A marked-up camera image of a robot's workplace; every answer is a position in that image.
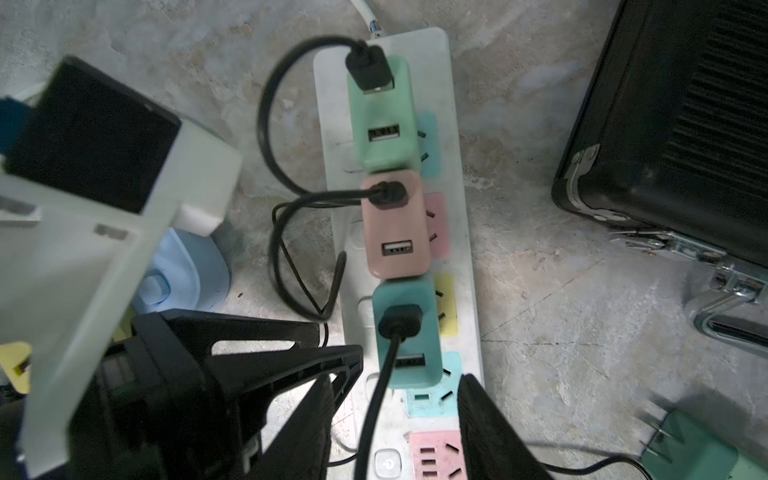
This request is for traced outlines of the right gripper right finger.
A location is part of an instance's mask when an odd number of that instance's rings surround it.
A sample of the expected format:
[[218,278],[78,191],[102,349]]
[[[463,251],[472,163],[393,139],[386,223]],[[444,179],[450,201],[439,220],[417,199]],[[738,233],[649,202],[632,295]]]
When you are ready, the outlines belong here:
[[468,479],[551,479],[474,375],[461,377],[457,405]]

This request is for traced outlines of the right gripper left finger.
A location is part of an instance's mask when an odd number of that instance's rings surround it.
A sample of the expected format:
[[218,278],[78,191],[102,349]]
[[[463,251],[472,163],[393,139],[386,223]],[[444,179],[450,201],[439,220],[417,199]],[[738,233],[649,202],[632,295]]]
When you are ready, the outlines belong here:
[[326,479],[335,414],[332,383],[321,375],[246,479]]

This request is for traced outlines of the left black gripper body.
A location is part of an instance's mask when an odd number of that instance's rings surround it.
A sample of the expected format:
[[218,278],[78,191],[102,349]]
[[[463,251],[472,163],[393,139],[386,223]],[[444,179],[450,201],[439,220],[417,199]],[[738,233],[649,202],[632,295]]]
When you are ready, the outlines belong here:
[[169,310],[131,326],[70,423],[70,479],[246,479],[321,375],[336,413],[363,369],[316,323]]

